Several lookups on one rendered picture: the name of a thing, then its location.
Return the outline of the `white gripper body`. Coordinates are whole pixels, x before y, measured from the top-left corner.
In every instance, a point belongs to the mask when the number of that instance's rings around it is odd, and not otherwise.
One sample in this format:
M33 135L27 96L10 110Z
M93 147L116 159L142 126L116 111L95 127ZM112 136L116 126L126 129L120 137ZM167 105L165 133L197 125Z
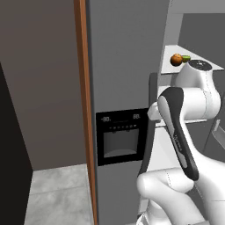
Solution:
M148 110L148 117L150 120L155 121L155 122L160 122L161 121L161 115L158 110L158 105L157 102L154 102L149 110Z

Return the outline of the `orange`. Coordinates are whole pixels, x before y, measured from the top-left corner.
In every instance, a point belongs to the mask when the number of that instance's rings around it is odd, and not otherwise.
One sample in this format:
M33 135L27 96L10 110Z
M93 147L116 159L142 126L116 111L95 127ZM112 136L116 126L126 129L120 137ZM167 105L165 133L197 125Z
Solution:
M183 56L181 54L174 54L171 57L171 65L174 67L181 65L182 62L183 62Z

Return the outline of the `grey fridge door with dispenser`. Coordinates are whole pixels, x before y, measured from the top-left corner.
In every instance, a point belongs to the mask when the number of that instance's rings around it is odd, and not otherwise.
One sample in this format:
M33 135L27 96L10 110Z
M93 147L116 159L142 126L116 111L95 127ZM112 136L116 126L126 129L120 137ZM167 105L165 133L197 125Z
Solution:
M98 225L136 221L149 74L158 72L170 0L86 0Z

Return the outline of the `grey fridge body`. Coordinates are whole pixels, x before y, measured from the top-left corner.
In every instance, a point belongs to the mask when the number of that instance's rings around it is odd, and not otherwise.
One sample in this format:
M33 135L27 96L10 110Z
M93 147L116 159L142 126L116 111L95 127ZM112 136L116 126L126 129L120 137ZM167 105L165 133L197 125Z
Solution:
M157 72L158 90L160 86L172 86L180 72L161 74L163 52L167 45L179 45L224 68L224 63L213 61L225 50L223 29L225 29L225 0L170 0L160 69ZM203 148L213 122L214 119L188 120L185 123L195 148L203 155ZM156 122L153 149L147 171L179 166L164 121Z

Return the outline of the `brown wooden side panel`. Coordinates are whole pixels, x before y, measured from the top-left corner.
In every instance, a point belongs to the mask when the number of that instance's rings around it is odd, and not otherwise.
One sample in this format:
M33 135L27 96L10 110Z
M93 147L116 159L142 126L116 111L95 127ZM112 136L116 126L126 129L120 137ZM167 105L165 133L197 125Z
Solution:
M91 192L91 206L94 225L98 225L98 206L96 197L95 162L91 122L91 87L87 39L86 1L74 1L76 22L77 58L79 65L80 89L83 108L83 130L86 150L86 163Z

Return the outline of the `black cabinet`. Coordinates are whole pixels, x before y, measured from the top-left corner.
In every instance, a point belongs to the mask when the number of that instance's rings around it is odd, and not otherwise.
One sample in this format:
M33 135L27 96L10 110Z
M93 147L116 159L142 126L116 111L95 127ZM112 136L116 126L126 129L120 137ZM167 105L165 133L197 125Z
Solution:
M33 168L0 63L0 225L24 225Z

